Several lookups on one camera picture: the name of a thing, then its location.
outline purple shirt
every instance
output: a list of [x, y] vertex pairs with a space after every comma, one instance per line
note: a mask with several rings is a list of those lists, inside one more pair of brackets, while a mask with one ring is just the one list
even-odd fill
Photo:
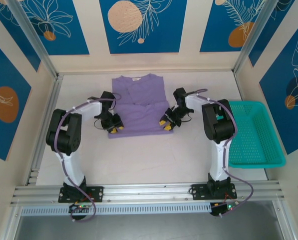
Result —
[[114, 112], [120, 115], [124, 129], [109, 134], [109, 138], [172, 133], [159, 125], [169, 107], [163, 77], [154, 74], [136, 78], [120, 76], [112, 79], [112, 92], [121, 95]]

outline peach circle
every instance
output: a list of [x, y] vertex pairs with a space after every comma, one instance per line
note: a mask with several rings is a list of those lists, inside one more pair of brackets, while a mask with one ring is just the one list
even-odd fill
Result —
[[108, 11], [109, 23], [114, 30], [127, 33], [136, 30], [142, 24], [139, 8], [130, 1], [117, 1]]
[[[253, 28], [254, 22], [247, 22], [243, 24], [244, 27], [248, 27], [246, 32], [249, 35], [251, 29]], [[240, 48], [244, 45], [246, 38], [244, 39], [244, 30], [242, 26], [234, 29], [229, 36], [229, 45], [233, 48]]]
[[215, 0], [214, 2], [216, 5], [222, 5], [225, 3], [225, 0]]

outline green basket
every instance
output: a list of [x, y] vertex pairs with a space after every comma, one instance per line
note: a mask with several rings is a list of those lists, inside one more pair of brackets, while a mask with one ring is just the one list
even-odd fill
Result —
[[265, 106], [257, 101], [231, 101], [238, 126], [229, 166], [242, 169], [282, 167], [286, 160]]

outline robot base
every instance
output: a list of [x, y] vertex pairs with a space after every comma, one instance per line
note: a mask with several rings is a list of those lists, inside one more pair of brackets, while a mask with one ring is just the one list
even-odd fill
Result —
[[[82, 184], [79, 186], [85, 193], [87, 193], [95, 203], [101, 203], [103, 198], [103, 187], [102, 186], [87, 186], [85, 178]], [[60, 188], [58, 203], [60, 204], [72, 204], [72, 203], [89, 203], [87, 199], [78, 189], [75, 187], [63, 184]]]
[[222, 181], [214, 181], [210, 174], [207, 184], [193, 184], [191, 186], [193, 200], [224, 200], [237, 199], [236, 189], [231, 179], [228, 177]]

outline aluminum frame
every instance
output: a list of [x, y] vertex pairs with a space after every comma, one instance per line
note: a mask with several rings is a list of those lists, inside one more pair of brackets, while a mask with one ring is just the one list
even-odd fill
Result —
[[20, 222], [20, 216], [22, 213], [22, 207], [14, 206], [7, 209], [8, 218], [4, 219], [0, 228], [0, 240], [14, 240], [18, 225]]
[[257, 20], [255, 21], [255, 24], [254, 24], [248, 38], [246, 39], [246, 41], [241, 49], [238, 59], [233, 66], [232, 70], [233, 70], [234, 77], [241, 70], [241, 67], [243, 66], [245, 60], [249, 57], [249, 54], [250, 54], [254, 44], [258, 40], [265, 24], [269, 20], [271, 13], [274, 10], [274, 8], [276, 7], [278, 1], [279, 0], [270, 0], [270, 1], [266, 1], [266, 3], [264, 4], [261, 12], [259, 13]]
[[[254, 194], [250, 201], [283, 200], [284, 195], [277, 180], [250, 181], [254, 187]], [[102, 185], [103, 201], [105, 204], [166, 204], [166, 203], [214, 203], [222, 199], [194, 201], [189, 189], [194, 183], [166, 183], [166, 184], [124, 184]], [[243, 201], [251, 192], [250, 187], [242, 182], [234, 182], [238, 201]], [[53, 206], [58, 203], [59, 190], [62, 186], [17, 186], [15, 188], [11, 206]]]
[[46, 69], [56, 79], [58, 76], [58, 72], [55, 69], [55, 66], [53, 65], [52, 61], [50, 60], [47, 50], [42, 44], [38, 34], [34, 30], [30, 20], [28, 19], [26, 13], [21, 7], [19, 1], [17, 0], [5, 0], [5, 1], [7, 3], [9, 10], [13, 14], [14, 18], [17, 20], [21, 30], [23, 31], [23, 33], [31, 43], [33, 49], [36, 51], [41, 61], [44, 63]]

